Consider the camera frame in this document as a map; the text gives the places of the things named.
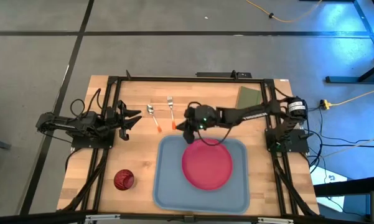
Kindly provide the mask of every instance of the red plate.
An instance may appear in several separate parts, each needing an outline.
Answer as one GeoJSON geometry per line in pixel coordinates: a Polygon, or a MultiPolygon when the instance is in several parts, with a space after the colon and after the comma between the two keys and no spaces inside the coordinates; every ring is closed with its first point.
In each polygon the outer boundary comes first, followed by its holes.
{"type": "MultiPolygon", "coordinates": [[[[218,143],[214,139],[204,140],[209,144],[218,143]]],[[[182,172],[193,186],[217,190],[231,177],[232,158],[223,144],[208,146],[196,140],[182,155],[182,172]]]]}

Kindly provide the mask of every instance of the concrete floor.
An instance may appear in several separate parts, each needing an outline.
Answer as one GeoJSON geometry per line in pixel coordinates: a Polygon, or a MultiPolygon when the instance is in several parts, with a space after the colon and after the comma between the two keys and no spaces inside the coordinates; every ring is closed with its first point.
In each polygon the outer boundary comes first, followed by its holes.
{"type": "MultiPolygon", "coordinates": [[[[256,0],[285,19],[314,2],[256,0]]],[[[374,6],[360,0],[374,29],[374,6]]],[[[87,0],[0,1],[0,30],[78,30],[87,0]]],[[[351,3],[325,2],[304,20],[282,24],[244,0],[102,0],[87,30],[365,31],[351,3]]],[[[75,37],[0,37],[0,215],[17,213],[42,135],[35,122],[50,111],[66,71],[75,37]]],[[[61,115],[84,98],[90,75],[194,76],[196,72],[251,72],[255,78],[287,78],[310,107],[337,103],[374,85],[329,85],[328,75],[359,76],[374,66],[370,39],[335,37],[84,37],[61,115]]],[[[319,130],[319,114],[310,117],[319,130]]],[[[57,131],[56,136],[68,138],[57,131]]],[[[324,135],[349,140],[374,137],[374,94],[324,112],[324,135]]],[[[315,137],[309,140],[318,149],[315,137]]],[[[324,140],[329,144],[338,141],[324,140]]],[[[53,140],[31,212],[57,205],[69,145],[53,140]]],[[[338,148],[325,147],[323,155],[338,148]]],[[[326,160],[328,170],[358,179],[374,176],[374,149],[360,148],[326,160]]]]}

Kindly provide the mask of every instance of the green napkin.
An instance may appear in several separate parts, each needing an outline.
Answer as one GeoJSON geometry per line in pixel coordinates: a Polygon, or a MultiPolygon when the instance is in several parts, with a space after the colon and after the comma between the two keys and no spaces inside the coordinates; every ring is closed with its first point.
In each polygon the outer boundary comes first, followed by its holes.
{"type": "Polygon", "coordinates": [[[247,108],[261,103],[261,91],[252,90],[241,86],[238,99],[236,99],[236,109],[247,108]]]}

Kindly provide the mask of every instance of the wooden table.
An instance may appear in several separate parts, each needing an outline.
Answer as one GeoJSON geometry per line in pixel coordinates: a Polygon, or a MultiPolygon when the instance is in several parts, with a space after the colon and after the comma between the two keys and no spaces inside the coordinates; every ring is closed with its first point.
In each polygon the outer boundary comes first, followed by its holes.
{"type": "MultiPolygon", "coordinates": [[[[90,101],[98,88],[102,89],[102,93],[105,92],[107,79],[108,76],[91,77],[86,102],[90,101]]],[[[274,82],[282,92],[292,95],[288,80],[274,82]]],[[[99,212],[191,214],[191,212],[160,209],[153,201],[152,190],[159,141],[167,135],[181,134],[178,130],[172,130],[167,96],[173,96],[174,117],[176,124],[179,124],[184,120],[184,110],[190,101],[198,101],[213,107],[235,107],[240,86],[260,90],[259,84],[253,83],[122,82],[119,98],[126,103],[128,109],[141,110],[143,118],[128,131],[129,141],[121,140],[116,132],[114,146],[110,149],[106,165],[99,212]],[[146,111],[147,104],[153,105],[155,109],[156,118],[163,130],[160,134],[151,115],[146,111]],[[120,191],[114,187],[113,178],[121,169],[131,170],[136,177],[136,184],[130,190],[120,191]]],[[[94,104],[92,109],[100,112],[94,104]]],[[[247,148],[250,206],[244,215],[280,215],[273,165],[264,139],[265,128],[265,118],[252,119],[234,127],[228,136],[239,139],[247,148]]],[[[211,128],[203,136],[222,138],[226,131],[222,128],[211,128]]],[[[58,208],[68,205],[85,183],[91,152],[91,149],[82,149],[69,160],[58,208]]],[[[298,153],[289,153],[288,156],[295,188],[310,208],[318,213],[307,161],[298,153]]],[[[285,186],[283,189],[286,210],[290,213],[288,191],[285,186]]],[[[88,208],[92,207],[94,193],[95,186],[91,188],[88,208]]]]}

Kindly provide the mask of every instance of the wire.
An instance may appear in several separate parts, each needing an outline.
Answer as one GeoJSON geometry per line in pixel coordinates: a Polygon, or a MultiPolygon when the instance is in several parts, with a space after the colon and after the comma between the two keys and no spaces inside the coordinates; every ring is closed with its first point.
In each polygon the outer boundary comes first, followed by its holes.
{"type": "Polygon", "coordinates": [[[311,150],[311,151],[313,151],[315,154],[318,154],[317,152],[315,152],[311,147],[309,147],[309,149],[311,150]]]}
{"type": "Polygon", "coordinates": [[[62,139],[62,138],[58,138],[58,137],[55,137],[55,136],[52,136],[52,135],[49,135],[49,134],[46,134],[46,133],[42,133],[42,134],[44,134],[45,136],[52,137],[52,138],[55,138],[55,139],[58,139],[58,140],[61,140],[61,141],[64,141],[64,142],[72,144],[72,142],[70,142],[68,140],[65,140],[65,139],[62,139]]]}
{"type": "Polygon", "coordinates": [[[65,172],[67,171],[68,169],[68,162],[69,162],[69,159],[72,157],[73,154],[75,154],[76,152],[78,152],[79,150],[81,150],[81,148],[79,149],[75,149],[73,152],[71,152],[69,154],[69,156],[67,157],[67,160],[65,161],[65,172]]]}
{"type": "Polygon", "coordinates": [[[198,135],[199,135],[199,139],[202,140],[203,143],[205,143],[205,144],[208,145],[208,146],[218,146],[219,144],[221,144],[221,143],[222,143],[222,142],[227,138],[228,134],[229,134],[230,131],[231,131],[231,128],[232,128],[232,127],[230,127],[230,129],[228,129],[228,131],[227,131],[227,133],[225,134],[224,138],[221,139],[218,143],[215,143],[215,144],[210,144],[210,143],[206,142],[205,140],[203,140],[203,138],[202,138],[201,135],[200,135],[199,128],[197,129],[197,132],[198,132],[198,135]]]}
{"type": "Polygon", "coordinates": [[[309,131],[309,133],[314,133],[318,138],[319,138],[319,141],[320,141],[320,144],[319,144],[319,150],[318,150],[318,153],[317,153],[317,156],[316,158],[310,163],[310,166],[313,166],[318,160],[319,160],[319,157],[321,156],[321,153],[322,153],[322,145],[323,145],[323,142],[322,142],[322,138],[320,137],[320,135],[318,133],[316,133],[315,131],[309,131]]]}
{"type": "Polygon", "coordinates": [[[82,99],[76,99],[76,100],[73,100],[70,103],[70,108],[69,108],[70,112],[75,116],[76,119],[77,118],[85,118],[87,116],[88,112],[90,112],[90,108],[91,108],[91,105],[93,104],[95,96],[97,96],[97,98],[96,98],[97,99],[97,105],[102,110],[102,106],[100,105],[100,93],[101,93],[101,88],[97,89],[97,91],[94,93],[93,97],[90,100],[90,103],[88,104],[88,108],[87,108],[86,112],[83,112],[85,110],[85,102],[82,99]],[[82,112],[80,112],[79,115],[77,115],[73,111],[73,104],[76,103],[77,101],[80,101],[83,105],[82,112]]]}
{"type": "MultiPolygon", "coordinates": [[[[354,145],[330,145],[330,144],[323,144],[323,146],[342,147],[342,146],[354,146],[354,145]]],[[[374,146],[357,146],[357,147],[374,147],[374,146]]]]}
{"type": "Polygon", "coordinates": [[[79,117],[82,115],[83,111],[85,110],[85,102],[83,102],[82,99],[76,99],[76,100],[73,100],[71,103],[70,103],[70,106],[69,106],[69,109],[70,109],[70,112],[75,116],[75,117],[79,117]],[[80,101],[83,105],[83,109],[82,109],[82,112],[80,112],[79,114],[76,114],[75,112],[73,112],[73,104],[80,101]]]}
{"type": "Polygon", "coordinates": [[[189,108],[192,104],[198,104],[199,106],[201,106],[201,104],[200,104],[199,102],[193,101],[193,102],[190,102],[190,103],[188,104],[188,108],[189,108]]]}
{"type": "Polygon", "coordinates": [[[311,111],[315,111],[315,110],[318,110],[320,108],[320,106],[316,107],[316,108],[309,108],[308,111],[311,112],[311,111]]]}
{"type": "Polygon", "coordinates": [[[279,21],[279,22],[285,22],[285,23],[290,23],[290,22],[296,22],[296,21],[298,21],[298,20],[300,20],[300,19],[302,19],[302,18],[304,18],[304,17],[306,17],[306,16],[308,16],[317,6],[319,6],[319,4],[322,2],[322,0],[320,0],[315,6],[312,6],[311,7],[311,9],[310,10],[308,10],[307,12],[305,12],[305,13],[303,13],[301,16],[299,16],[299,17],[297,17],[297,18],[295,18],[295,19],[291,19],[291,20],[282,20],[282,19],[280,19],[280,18],[278,18],[278,17],[276,17],[276,16],[274,16],[274,14],[273,13],[269,13],[269,12],[267,12],[265,9],[263,9],[262,7],[260,7],[259,5],[257,5],[257,4],[255,4],[255,3],[252,3],[252,2],[250,2],[249,0],[246,0],[247,1],[247,3],[249,3],[249,4],[251,4],[252,6],[254,6],[254,7],[256,7],[256,8],[258,8],[258,9],[260,9],[260,10],[262,10],[265,14],[267,14],[270,18],[274,18],[274,19],[276,19],[277,21],[279,21]]]}
{"type": "Polygon", "coordinates": [[[310,164],[309,160],[307,159],[306,155],[303,152],[300,152],[300,155],[310,164]]]}
{"type": "Polygon", "coordinates": [[[318,167],[318,165],[319,165],[319,159],[317,160],[317,164],[316,164],[316,166],[313,168],[313,170],[312,171],[310,171],[310,174],[312,174],[313,173],[313,171],[318,167]]]}
{"type": "Polygon", "coordinates": [[[347,147],[347,148],[345,148],[345,149],[342,149],[342,150],[339,150],[339,151],[336,151],[336,152],[330,153],[330,154],[324,156],[324,158],[325,158],[325,157],[328,157],[328,156],[331,156],[331,155],[334,155],[334,154],[336,154],[336,153],[340,153],[340,152],[344,152],[344,151],[349,150],[349,149],[353,149],[353,148],[355,148],[355,147],[360,147],[360,146],[362,146],[362,145],[364,145],[364,144],[367,144],[367,143],[369,143],[369,142],[373,142],[373,141],[374,141],[374,138],[371,139],[371,140],[369,140],[369,141],[363,142],[363,143],[361,143],[361,144],[356,144],[356,145],[354,145],[354,146],[347,147]]]}
{"type": "Polygon", "coordinates": [[[283,93],[281,90],[278,90],[278,88],[276,88],[275,86],[274,86],[274,89],[278,92],[278,93],[280,93],[281,95],[283,95],[283,96],[285,96],[285,97],[287,97],[287,98],[290,98],[291,96],[288,96],[288,95],[286,95],[285,93],[283,93]]]}
{"type": "Polygon", "coordinates": [[[340,102],[340,103],[335,103],[335,104],[329,103],[329,106],[340,106],[340,105],[342,105],[342,104],[345,104],[345,103],[351,102],[351,101],[353,101],[353,100],[356,100],[356,99],[358,99],[358,98],[360,98],[360,97],[363,97],[363,96],[369,95],[369,94],[371,94],[371,93],[374,93],[374,90],[373,90],[373,91],[369,91],[368,93],[364,93],[364,94],[362,94],[362,95],[356,96],[356,97],[354,97],[354,98],[351,98],[351,99],[349,99],[349,100],[345,100],[345,101],[340,102]]]}
{"type": "Polygon", "coordinates": [[[310,134],[309,107],[308,107],[306,101],[304,101],[304,106],[306,107],[306,114],[307,114],[307,130],[308,130],[308,132],[310,134]]]}
{"type": "Polygon", "coordinates": [[[351,144],[357,144],[358,142],[361,142],[361,141],[369,141],[369,139],[368,139],[368,140],[358,140],[356,142],[352,142],[352,141],[348,141],[348,140],[342,139],[342,138],[331,138],[331,137],[324,136],[322,134],[322,125],[324,123],[324,118],[322,117],[321,109],[319,110],[319,114],[320,114],[320,117],[321,117],[319,134],[321,135],[321,137],[326,138],[326,139],[345,141],[345,142],[348,142],[348,143],[351,143],[351,144]]]}
{"type": "MultiPolygon", "coordinates": [[[[326,173],[326,163],[325,163],[325,159],[321,156],[322,160],[324,161],[324,171],[325,171],[325,178],[324,178],[324,184],[326,184],[326,178],[328,177],[328,174],[326,173]]],[[[337,206],[339,206],[339,208],[346,214],[353,214],[353,215],[358,215],[362,218],[364,218],[365,220],[368,220],[367,218],[365,218],[363,215],[360,215],[358,213],[354,213],[354,212],[346,212],[343,207],[341,207],[338,203],[336,203],[335,201],[333,201],[332,199],[330,199],[329,197],[326,197],[328,200],[330,200],[331,202],[335,203],[337,206]]]]}

